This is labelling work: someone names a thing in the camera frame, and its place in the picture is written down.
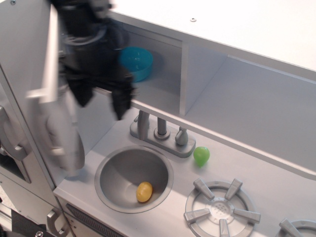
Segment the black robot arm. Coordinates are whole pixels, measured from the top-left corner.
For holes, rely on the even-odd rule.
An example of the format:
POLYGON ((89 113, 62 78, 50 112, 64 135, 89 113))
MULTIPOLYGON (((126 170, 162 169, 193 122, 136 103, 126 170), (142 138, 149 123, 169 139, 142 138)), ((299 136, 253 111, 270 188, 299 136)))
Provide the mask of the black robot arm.
POLYGON ((84 107, 94 88, 110 91, 117 120, 130 109, 133 75, 119 61, 128 34, 107 16, 107 0, 52 0, 65 32, 65 55, 59 60, 76 101, 84 107))

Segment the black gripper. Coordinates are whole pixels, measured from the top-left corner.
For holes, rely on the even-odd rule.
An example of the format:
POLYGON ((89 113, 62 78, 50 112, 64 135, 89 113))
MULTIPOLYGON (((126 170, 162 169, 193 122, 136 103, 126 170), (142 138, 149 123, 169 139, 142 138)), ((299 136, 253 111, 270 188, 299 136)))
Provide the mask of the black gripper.
POLYGON ((76 101, 85 107, 93 88, 109 90, 117 120, 122 120, 134 97, 132 75, 119 61, 129 41, 127 32, 118 24, 65 25, 65 31, 68 52, 62 63, 76 101))

